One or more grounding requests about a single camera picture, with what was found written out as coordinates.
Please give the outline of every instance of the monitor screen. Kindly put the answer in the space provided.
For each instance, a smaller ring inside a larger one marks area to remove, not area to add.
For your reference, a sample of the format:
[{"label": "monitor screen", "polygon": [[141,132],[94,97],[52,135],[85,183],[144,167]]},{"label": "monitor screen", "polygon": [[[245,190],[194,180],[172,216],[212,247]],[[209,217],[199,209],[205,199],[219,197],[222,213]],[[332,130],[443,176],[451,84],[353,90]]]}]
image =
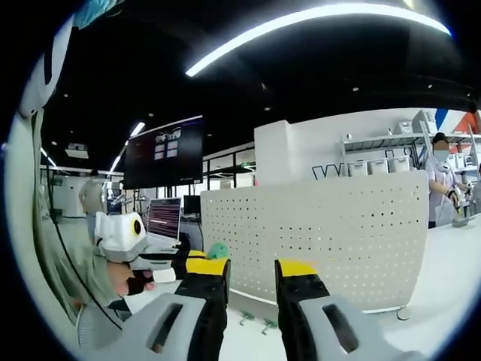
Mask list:
[{"label": "monitor screen", "polygon": [[180,198],[153,199],[147,217],[147,232],[178,240]]},{"label": "monitor screen", "polygon": [[202,182],[202,117],[172,123],[129,139],[124,189]]},{"label": "monitor screen", "polygon": [[201,197],[200,196],[184,196],[183,197],[183,213],[184,214],[200,214],[201,213]]}]

